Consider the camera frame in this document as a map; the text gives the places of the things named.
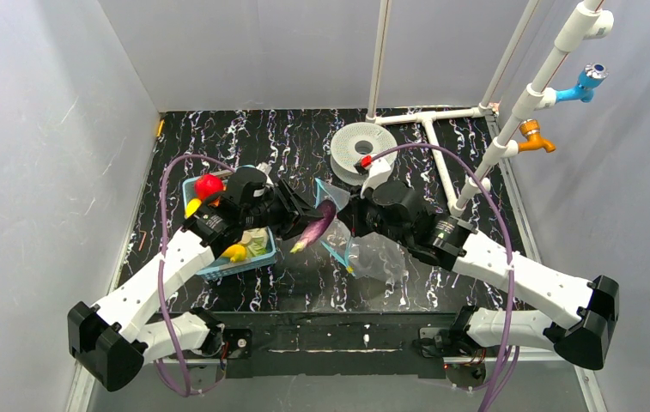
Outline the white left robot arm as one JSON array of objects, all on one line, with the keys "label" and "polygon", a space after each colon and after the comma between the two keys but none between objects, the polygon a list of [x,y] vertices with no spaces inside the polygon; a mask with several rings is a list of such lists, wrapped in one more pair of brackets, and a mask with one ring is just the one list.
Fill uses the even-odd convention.
[{"label": "white left robot arm", "polygon": [[219,354],[225,325],[204,309],[175,318],[150,318],[200,270],[214,263],[244,232],[269,228],[280,239],[300,236],[322,218],[286,182],[271,183],[254,167],[233,172],[205,198],[161,251],[121,287],[67,315],[70,354],[108,391],[128,385],[141,369],[185,350]]}]

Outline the purple toy eggplant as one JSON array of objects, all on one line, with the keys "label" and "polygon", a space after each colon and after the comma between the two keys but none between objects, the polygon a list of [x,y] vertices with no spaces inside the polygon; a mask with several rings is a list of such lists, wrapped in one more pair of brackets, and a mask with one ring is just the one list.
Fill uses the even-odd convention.
[{"label": "purple toy eggplant", "polygon": [[314,244],[328,229],[337,215],[337,206],[326,199],[317,206],[317,211],[322,213],[322,218],[307,225],[300,238],[290,249],[290,253],[298,253]]}]

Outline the clear zip top bag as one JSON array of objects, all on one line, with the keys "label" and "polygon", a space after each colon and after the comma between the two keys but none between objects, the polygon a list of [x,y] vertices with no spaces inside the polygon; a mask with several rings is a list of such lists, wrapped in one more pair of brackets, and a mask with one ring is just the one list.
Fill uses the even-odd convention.
[{"label": "clear zip top bag", "polygon": [[337,217],[320,236],[319,244],[355,278],[395,282],[406,270],[397,243],[377,233],[356,238]]}]

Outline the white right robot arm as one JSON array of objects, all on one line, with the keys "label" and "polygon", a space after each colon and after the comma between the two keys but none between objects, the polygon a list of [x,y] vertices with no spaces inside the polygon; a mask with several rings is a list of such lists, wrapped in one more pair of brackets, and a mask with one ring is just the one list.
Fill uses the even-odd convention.
[{"label": "white right robot arm", "polygon": [[511,318],[467,306],[450,329],[451,340],[552,350],[578,367],[604,368],[619,319],[620,287],[614,279],[589,281],[508,253],[470,223],[436,212],[401,181],[352,190],[337,218],[356,237],[383,235],[425,264],[511,291],[532,306]]}]

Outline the light blue plastic basket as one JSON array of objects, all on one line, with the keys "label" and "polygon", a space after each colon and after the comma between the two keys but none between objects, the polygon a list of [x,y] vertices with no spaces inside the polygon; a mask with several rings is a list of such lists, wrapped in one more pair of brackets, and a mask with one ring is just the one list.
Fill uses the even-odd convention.
[{"label": "light blue plastic basket", "polygon": [[249,257],[247,260],[239,263],[230,263],[226,258],[219,257],[216,261],[197,272],[199,276],[214,281],[224,276],[237,275],[248,270],[255,270],[270,266],[276,262],[276,245],[273,239],[272,231],[267,228],[270,235],[268,252],[259,257]]}]

